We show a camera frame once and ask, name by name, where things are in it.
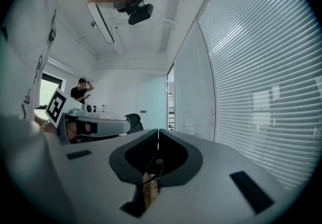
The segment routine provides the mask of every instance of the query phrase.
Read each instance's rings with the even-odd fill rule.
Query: black t-shirt
[[[87,89],[83,89],[83,90],[78,90],[77,87],[74,87],[73,89],[71,89],[70,91],[70,96],[75,98],[75,99],[79,99],[81,97],[83,97],[86,93]]]

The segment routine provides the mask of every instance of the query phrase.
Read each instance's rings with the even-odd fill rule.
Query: ceiling light
[[[98,29],[101,31],[103,37],[105,38],[106,42],[108,44],[113,44],[114,43],[114,38],[113,35],[111,33],[111,31],[109,30],[109,28],[107,27],[107,24],[102,16],[101,10],[99,9],[99,6],[95,3],[87,3],[86,4],[88,10],[90,11],[92,17],[93,17],[93,22],[92,22],[92,26],[94,23],[94,28],[95,25],[98,27]]]

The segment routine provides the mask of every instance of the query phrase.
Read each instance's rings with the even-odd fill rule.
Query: man in black shirt
[[[85,95],[85,93],[94,90],[92,84],[87,81],[85,78],[81,78],[78,82],[78,85],[71,89],[70,96],[80,103],[85,103],[85,99],[89,97],[89,95]]]

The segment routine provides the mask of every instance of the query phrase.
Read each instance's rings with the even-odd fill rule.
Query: office chair
[[[131,125],[131,129],[127,132],[127,134],[132,134],[144,130],[141,123],[141,118],[138,114],[128,114],[125,115],[125,117]]]

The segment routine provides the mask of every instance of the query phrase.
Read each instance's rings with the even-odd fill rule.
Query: horizontal blinds
[[[214,140],[214,86],[205,41],[193,24],[175,60],[175,130]]]
[[[321,29],[306,0],[211,0],[200,19],[218,92],[216,141],[287,188],[321,154]]]

